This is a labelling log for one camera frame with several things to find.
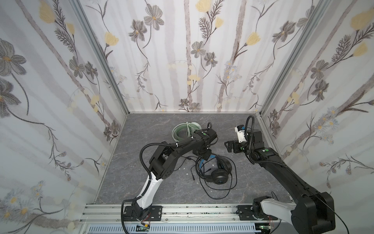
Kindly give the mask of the mint green over-ear headphones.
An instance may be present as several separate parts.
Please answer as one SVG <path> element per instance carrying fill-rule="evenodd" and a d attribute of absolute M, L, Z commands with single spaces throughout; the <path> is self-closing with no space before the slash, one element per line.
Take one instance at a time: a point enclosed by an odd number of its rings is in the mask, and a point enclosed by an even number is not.
<path fill-rule="evenodd" d="M 179 142 L 184 138 L 191 137 L 191 135 L 196 130 L 201 130 L 202 127 L 197 122 L 184 122 L 181 124 L 176 125 L 172 132 L 171 136 L 175 142 Z"/>

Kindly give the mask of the black and blue headphones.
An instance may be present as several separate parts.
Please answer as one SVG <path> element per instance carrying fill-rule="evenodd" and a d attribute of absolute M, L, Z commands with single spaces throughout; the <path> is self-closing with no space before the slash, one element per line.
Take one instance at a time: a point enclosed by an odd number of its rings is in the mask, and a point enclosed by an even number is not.
<path fill-rule="evenodd" d="M 205 162 L 210 160 L 216 161 L 217 168 L 205 170 Z M 225 184 L 229 176 L 232 175 L 232 164 L 226 157 L 212 154 L 209 160 L 201 159 L 197 164 L 196 170 L 199 177 L 205 182 L 222 185 Z"/>

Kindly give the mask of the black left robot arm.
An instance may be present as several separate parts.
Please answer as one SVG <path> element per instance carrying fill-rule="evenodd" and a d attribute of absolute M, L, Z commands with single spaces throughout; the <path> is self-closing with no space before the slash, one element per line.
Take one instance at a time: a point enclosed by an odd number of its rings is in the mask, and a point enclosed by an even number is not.
<path fill-rule="evenodd" d="M 217 133 L 212 128 L 196 130 L 190 137 L 176 143 L 149 143 L 142 147 L 139 159 L 142 167 L 146 170 L 147 180 L 140 192 L 134 199 L 124 200 L 131 202 L 132 213 L 138 220 L 148 216 L 149 208 L 153 204 L 153 198 L 163 180 L 167 179 L 175 170 L 178 160 L 190 151 L 195 151 L 199 156 L 210 156 L 210 146 L 217 138 Z M 156 146 L 156 150 L 150 158 L 149 165 L 143 159 L 143 153 L 149 147 Z"/>

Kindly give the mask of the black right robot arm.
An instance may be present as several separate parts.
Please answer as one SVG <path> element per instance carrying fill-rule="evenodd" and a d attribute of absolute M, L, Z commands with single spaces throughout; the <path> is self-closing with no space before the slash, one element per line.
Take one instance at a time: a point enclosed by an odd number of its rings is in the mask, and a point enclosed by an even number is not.
<path fill-rule="evenodd" d="M 238 138 L 225 142 L 228 152 L 244 153 L 252 164 L 267 170 L 292 199 L 292 203 L 284 203 L 270 196 L 256 198 L 251 207 L 253 217 L 276 217 L 293 225 L 299 234 L 333 231 L 336 220 L 332 196 L 309 185 L 285 164 L 274 149 L 265 147 L 261 131 L 247 132 L 243 125 L 234 130 Z"/>

